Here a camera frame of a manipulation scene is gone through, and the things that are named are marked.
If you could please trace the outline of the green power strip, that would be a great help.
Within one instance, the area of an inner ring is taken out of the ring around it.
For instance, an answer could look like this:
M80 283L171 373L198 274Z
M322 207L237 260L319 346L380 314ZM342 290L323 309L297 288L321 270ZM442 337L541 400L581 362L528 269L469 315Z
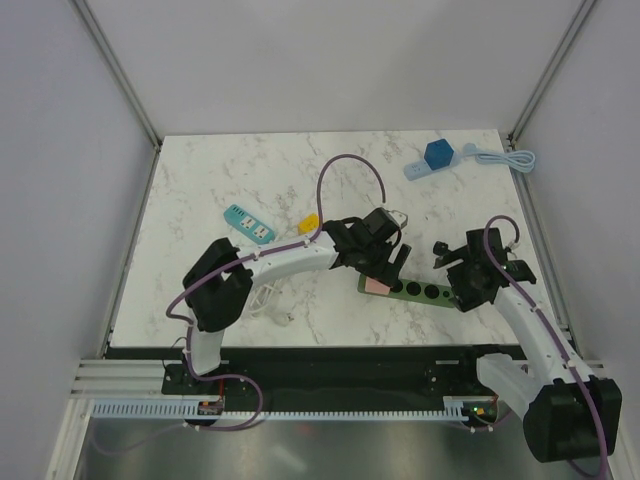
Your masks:
M365 276L360 275L357 291L364 295L382 297L392 300L419 303L441 308L453 308L453 294L449 286L416 280L398 279L396 285L387 296L372 295L364 292Z

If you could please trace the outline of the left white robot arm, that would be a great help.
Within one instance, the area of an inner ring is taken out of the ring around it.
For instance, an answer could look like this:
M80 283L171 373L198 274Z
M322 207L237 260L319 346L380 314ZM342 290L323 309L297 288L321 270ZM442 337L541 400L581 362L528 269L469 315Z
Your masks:
M300 273L352 268L392 287L411 247L401 242L408 216L379 207L365 218L332 220L312 234L242 250L214 241L183 279L190 333L185 382L208 393L219 382L226 328L241 317L252 291Z

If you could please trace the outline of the yellow cube socket plug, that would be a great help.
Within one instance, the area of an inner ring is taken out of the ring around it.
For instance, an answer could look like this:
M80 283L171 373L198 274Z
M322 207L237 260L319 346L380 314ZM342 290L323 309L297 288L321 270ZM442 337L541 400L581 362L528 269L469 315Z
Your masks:
M312 213L301 220L297 225L299 235L311 235L320 228L320 219L317 213Z

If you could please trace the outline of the pink cube socket plug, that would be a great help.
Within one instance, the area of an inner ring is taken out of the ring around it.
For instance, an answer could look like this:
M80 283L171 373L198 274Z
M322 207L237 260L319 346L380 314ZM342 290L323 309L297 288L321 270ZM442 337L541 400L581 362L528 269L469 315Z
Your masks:
M372 295L387 296L391 288L377 280L366 277L364 282L364 292Z

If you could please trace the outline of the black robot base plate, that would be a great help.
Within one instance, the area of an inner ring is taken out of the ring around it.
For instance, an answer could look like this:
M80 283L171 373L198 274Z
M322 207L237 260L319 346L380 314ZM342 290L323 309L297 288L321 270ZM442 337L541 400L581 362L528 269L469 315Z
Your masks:
M162 391L215 395L229 412L401 412L440 410L444 399L488 397L476 375L478 358L502 353L523 359L509 345L223 348L214 379L193 379L183 363L166 368Z

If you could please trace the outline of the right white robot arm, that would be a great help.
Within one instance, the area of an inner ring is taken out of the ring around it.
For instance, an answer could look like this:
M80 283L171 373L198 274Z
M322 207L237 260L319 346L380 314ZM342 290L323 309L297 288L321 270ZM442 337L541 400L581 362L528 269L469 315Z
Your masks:
M451 301L462 312L491 304L515 334L528 365L492 353L458 368L467 392L487 387L521 419L526 443L542 463L613 454L622 406L616 382L598 377L537 301L537 278L510 258L495 228L470 230L452 250L435 243L435 268L444 268Z

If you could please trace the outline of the teal power strip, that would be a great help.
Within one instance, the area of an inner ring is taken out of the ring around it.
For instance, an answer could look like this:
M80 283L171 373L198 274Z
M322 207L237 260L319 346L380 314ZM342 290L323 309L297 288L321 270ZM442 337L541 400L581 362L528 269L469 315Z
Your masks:
M276 232L246 209L232 204L223 213L228 225L257 245L265 245L276 239Z

